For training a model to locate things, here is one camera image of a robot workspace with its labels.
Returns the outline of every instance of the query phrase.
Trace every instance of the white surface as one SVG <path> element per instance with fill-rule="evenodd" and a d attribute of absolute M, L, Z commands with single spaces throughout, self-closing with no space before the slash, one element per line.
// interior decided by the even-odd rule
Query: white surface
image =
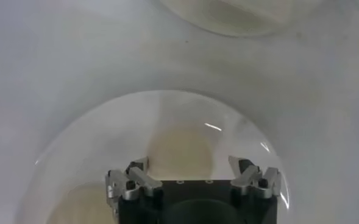
<path fill-rule="evenodd" d="M 15 222 L 60 131 L 162 88 L 255 122 L 282 160 L 295 223 L 359 223 L 359 9 L 347 0 L 257 39 L 205 32 L 153 0 L 0 0 L 0 223 Z"/>
<path fill-rule="evenodd" d="M 182 19 L 233 37 L 275 32 L 305 17 L 323 0 L 160 0 Z"/>
<path fill-rule="evenodd" d="M 160 155 L 150 151 L 156 149 L 156 137 L 173 130 L 177 134 L 182 132 L 182 136 L 176 135 L 180 139 L 166 142 L 165 151 L 175 155 L 178 150 L 182 153 L 185 150 L 188 156 L 198 159 L 193 163 L 193 159 L 177 155 L 180 172 L 175 170 L 174 162 L 155 164 L 161 155 L 169 160 L 167 153 L 160 149 Z M 192 138 L 183 137 L 184 131 L 190 131 Z M 199 145 L 200 138 L 207 143 L 206 150 L 192 146 Z M 178 149 L 177 141 L 187 141 L 187 145 Z M 229 155 L 249 158 L 264 171 L 277 167 L 284 175 L 271 144 L 251 121 L 218 101 L 180 91 L 148 91 L 111 100 L 73 122 L 46 153 L 37 161 L 18 224 L 45 224 L 65 193 L 86 183 L 104 181 L 108 170 L 124 170 L 131 161 L 145 156 L 150 159 L 154 177 L 171 170 L 158 176 L 171 180 L 233 179 Z M 209 156 L 212 166 L 200 159 Z M 186 172 L 187 167 L 192 168 L 192 173 Z M 210 169 L 209 175 L 202 172 L 204 169 Z M 292 224 L 284 176 L 281 194 L 285 201 L 279 203 L 279 222 Z"/>
<path fill-rule="evenodd" d="M 277 23 L 288 20 L 293 0 L 220 0 L 245 11 L 259 14 L 261 17 Z"/>

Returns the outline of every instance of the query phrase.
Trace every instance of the white table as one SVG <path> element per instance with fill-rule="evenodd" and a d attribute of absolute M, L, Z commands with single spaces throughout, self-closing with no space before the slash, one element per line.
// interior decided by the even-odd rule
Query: white table
<path fill-rule="evenodd" d="M 196 91 L 252 119 L 284 163 L 296 223 L 359 223 L 359 9 L 348 0 L 249 39 L 155 0 L 0 0 L 0 223 L 15 223 L 61 130 L 147 89 Z"/>

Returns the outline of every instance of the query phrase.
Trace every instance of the silver metal bracket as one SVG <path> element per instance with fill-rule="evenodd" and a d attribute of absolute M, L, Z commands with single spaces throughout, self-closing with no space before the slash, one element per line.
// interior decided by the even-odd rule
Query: silver metal bracket
<path fill-rule="evenodd" d="M 140 187 L 130 180 L 120 170 L 109 170 L 105 176 L 107 204 L 113 209 L 113 216 L 118 213 L 118 200 L 137 200 L 140 197 Z"/>
<path fill-rule="evenodd" d="M 148 197 L 153 197 L 162 189 L 163 183 L 159 180 L 152 179 L 144 171 L 138 167 L 129 169 L 129 178 L 136 181 L 143 189 Z"/>
<path fill-rule="evenodd" d="M 281 173 L 277 168 L 269 167 L 265 174 L 258 166 L 245 158 L 229 157 L 229 164 L 236 179 L 231 185 L 240 189 L 241 195 L 254 193 L 258 198 L 278 197 L 281 190 Z"/>
<path fill-rule="evenodd" d="M 255 195 L 258 198 L 279 196 L 281 190 L 281 173 L 277 168 L 269 167 L 255 185 Z"/>
<path fill-rule="evenodd" d="M 262 176 L 262 172 L 257 166 L 249 166 L 238 178 L 232 180 L 230 184 L 240 189 L 241 195 L 250 193 L 254 183 Z"/>

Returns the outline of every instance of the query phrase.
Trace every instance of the beige circular stain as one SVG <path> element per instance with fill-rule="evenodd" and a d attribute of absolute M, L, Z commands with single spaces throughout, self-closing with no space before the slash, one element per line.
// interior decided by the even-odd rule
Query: beige circular stain
<path fill-rule="evenodd" d="M 115 224 L 103 186 L 72 190 L 54 208 L 47 224 Z"/>
<path fill-rule="evenodd" d="M 149 175 L 159 180 L 208 179 L 213 170 L 208 139 L 190 128 L 157 135 L 148 151 Z"/>

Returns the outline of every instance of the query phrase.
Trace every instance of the bolt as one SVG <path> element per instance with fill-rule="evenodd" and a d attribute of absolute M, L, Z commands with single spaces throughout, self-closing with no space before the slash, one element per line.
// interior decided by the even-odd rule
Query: bolt
<path fill-rule="evenodd" d="M 258 180 L 258 186 L 261 188 L 267 188 L 269 186 L 269 182 L 266 179 L 261 178 Z"/>
<path fill-rule="evenodd" d="M 133 180 L 126 182 L 127 190 L 134 190 L 135 188 L 136 188 L 136 182 L 134 182 Z"/>

